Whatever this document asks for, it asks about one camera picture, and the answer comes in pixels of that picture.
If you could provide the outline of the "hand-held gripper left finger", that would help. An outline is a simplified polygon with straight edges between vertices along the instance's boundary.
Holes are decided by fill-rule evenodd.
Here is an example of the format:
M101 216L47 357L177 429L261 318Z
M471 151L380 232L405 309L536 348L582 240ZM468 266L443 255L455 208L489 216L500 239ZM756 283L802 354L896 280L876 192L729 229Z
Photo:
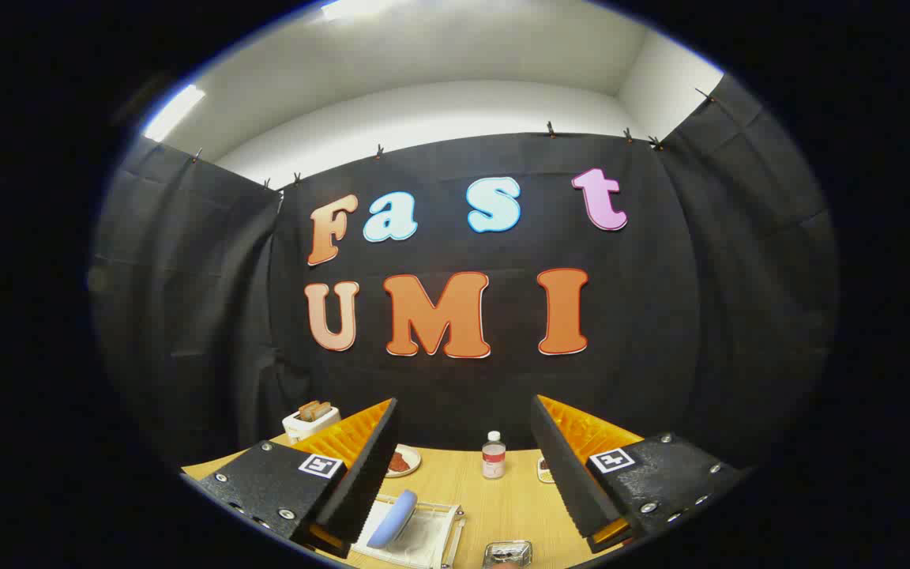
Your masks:
M349 555L398 444L389 398L299 443L262 440L196 479L222 511L290 548Z

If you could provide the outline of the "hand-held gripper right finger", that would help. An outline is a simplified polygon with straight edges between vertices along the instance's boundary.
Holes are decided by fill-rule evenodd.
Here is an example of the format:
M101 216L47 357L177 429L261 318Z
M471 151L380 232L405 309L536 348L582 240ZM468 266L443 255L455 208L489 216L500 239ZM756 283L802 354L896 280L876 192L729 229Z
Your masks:
M642 437L541 394L530 424L592 553L671 532L744 479L743 469L674 432Z

